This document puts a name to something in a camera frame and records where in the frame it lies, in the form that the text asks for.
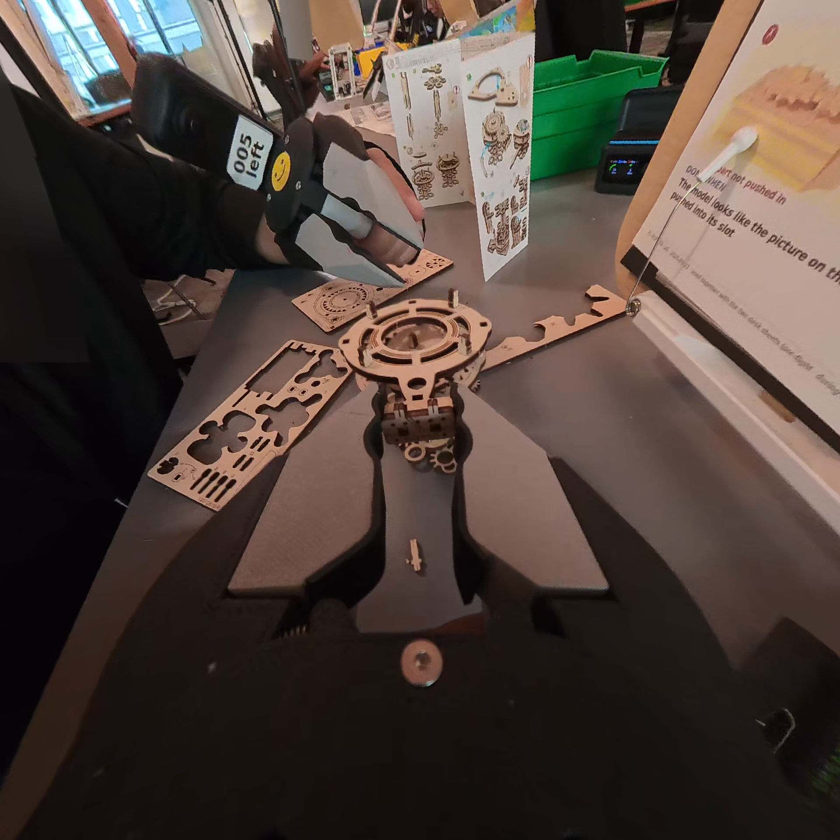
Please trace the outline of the wooden sheet with round pattern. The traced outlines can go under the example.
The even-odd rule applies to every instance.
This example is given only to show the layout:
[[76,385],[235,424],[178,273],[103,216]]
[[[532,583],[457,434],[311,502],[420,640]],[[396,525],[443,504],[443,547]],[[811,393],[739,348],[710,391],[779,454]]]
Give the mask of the wooden sheet with round pattern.
[[293,298],[291,303],[321,331],[332,333],[364,315],[370,304],[378,308],[453,266],[451,259],[424,249],[410,266],[393,267],[403,281],[401,288],[373,287],[331,277],[319,287]]

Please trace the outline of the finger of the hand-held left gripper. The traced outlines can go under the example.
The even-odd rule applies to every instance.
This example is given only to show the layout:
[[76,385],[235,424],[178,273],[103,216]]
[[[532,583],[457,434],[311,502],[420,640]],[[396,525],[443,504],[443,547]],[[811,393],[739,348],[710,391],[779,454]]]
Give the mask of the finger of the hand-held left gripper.
[[374,161],[332,143],[322,163],[325,197],[320,216],[352,240],[385,233],[410,249],[424,247],[424,235],[388,174]]
[[393,268],[376,263],[370,255],[357,252],[354,242],[336,238],[330,219],[319,215],[294,216],[287,226],[290,247],[295,246],[325,275],[371,287],[403,288]]

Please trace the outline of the person's dark clothing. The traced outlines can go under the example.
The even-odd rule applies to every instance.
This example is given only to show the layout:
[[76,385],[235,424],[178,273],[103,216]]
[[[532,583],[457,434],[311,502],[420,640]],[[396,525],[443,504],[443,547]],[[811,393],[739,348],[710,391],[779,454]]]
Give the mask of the person's dark clothing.
[[2,774],[181,387],[144,280],[61,233],[2,82]]

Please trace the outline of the round wooden model assembly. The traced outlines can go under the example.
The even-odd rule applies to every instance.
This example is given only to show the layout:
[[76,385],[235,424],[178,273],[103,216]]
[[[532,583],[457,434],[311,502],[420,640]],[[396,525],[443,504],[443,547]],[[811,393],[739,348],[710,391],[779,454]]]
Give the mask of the round wooden model assembly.
[[360,389],[377,389],[374,411],[384,442],[410,464],[456,472],[453,389],[476,383],[491,331],[491,320],[451,290],[447,300],[369,304],[339,339]]

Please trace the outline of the wooden sheet with cutouts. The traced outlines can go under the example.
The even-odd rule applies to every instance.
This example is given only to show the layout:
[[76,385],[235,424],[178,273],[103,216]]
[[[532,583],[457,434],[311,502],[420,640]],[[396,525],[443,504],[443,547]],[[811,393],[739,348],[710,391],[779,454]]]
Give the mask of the wooden sheet with cutouts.
[[155,462],[148,477],[221,510],[314,425],[351,373],[336,348],[286,342]]

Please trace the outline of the person's left forearm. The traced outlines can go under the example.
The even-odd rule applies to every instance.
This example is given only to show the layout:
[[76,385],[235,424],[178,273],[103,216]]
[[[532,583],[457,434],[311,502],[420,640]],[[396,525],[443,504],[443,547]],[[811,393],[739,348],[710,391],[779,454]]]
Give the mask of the person's left forearm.
[[85,128],[25,89],[11,92],[59,230],[82,260],[142,280],[285,262],[267,245],[261,193]]

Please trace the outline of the black device with display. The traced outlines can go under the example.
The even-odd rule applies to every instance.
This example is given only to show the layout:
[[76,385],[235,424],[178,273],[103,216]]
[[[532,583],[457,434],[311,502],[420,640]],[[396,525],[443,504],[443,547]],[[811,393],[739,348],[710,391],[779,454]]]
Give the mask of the black device with display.
[[626,94],[616,131],[602,147],[596,167],[597,193],[635,194],[665,130],[658,110],[662,91],[641,88]]

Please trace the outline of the green plastic bin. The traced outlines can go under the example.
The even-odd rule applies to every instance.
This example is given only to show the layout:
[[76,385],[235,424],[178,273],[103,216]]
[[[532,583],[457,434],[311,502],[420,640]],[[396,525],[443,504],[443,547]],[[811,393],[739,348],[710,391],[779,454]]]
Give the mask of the green plastic bin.
[[668,58],[595,49],[534,68],[530,178],[596,167],[614,136],[628,92],[657,88]]

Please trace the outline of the folded paper instruction leaflet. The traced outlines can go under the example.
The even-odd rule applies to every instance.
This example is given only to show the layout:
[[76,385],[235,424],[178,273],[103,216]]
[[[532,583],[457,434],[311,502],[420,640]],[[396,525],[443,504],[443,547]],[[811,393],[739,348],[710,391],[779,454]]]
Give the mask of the folded paper instruction leaflet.
[[425,208],[471,203],[485,280],[529,243],[535,34],[384,53],[396,148]]

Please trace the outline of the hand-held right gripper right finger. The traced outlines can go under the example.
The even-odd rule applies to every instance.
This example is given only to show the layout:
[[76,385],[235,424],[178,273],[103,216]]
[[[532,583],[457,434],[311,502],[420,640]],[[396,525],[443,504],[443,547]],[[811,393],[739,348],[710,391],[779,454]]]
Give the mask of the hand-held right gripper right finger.
[[605,595],[547,453],[470,389],[458,388],[454,402],[453,562],[463,603]]

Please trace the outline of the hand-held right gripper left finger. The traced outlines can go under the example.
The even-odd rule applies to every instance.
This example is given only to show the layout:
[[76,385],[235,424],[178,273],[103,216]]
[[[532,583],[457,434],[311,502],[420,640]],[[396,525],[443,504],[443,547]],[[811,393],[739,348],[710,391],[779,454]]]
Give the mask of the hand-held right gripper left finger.
[[227,586],[306,607],[355,607],[385,567],[382,394],[343,404],[290,452]]

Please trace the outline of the wavy wooden frame strip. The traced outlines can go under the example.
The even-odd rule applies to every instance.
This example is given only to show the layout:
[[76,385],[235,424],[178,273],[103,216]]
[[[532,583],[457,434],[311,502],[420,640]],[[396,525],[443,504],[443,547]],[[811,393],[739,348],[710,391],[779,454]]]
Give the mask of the wavy wooden frame strip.
[[589,286],[583,297],[587,306],[573,317],[548,316],[534,322],[532,326],[539,332],[537,338],[510,336],[487,351],[482,371],[494,370],[627,314],[627,301],[601,285]]

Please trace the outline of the person's left hand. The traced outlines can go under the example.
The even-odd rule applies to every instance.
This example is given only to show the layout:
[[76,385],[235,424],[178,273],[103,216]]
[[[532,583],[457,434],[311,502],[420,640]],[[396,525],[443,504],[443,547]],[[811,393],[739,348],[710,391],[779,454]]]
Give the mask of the person's left hand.
[[[370,160],[387,175],[420,229],[422,238],[425,238],[425,211],[417,200],[412,184],[406,180],[403,171],[394,164],[391,157],[382,148],[370,145],[367,148],[367,153]],[[419,253],[418,249],[389,234],[378,225],[373,226],[366,237],[356,238],[354,242],[368,256],[378,259],[384,264],[394,266],[405,266],[412,263]]]

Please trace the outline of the instruction board with wooden stand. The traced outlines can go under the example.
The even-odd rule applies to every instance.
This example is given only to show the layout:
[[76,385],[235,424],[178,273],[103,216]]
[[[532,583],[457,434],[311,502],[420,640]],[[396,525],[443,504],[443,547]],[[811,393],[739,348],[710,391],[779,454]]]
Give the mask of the instruction board with wooden stand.
[[724,2],[616,247],[633,317],[834,531],[839,516],[839,2]]

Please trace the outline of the dark box with green light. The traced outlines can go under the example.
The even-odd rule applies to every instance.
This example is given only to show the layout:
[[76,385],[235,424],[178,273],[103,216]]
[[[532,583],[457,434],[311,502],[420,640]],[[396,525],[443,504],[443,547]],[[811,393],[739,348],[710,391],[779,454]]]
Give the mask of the dark box with green light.
[[837,831],[838,654],[784,617],[744,660],[740,674],[783,776]]

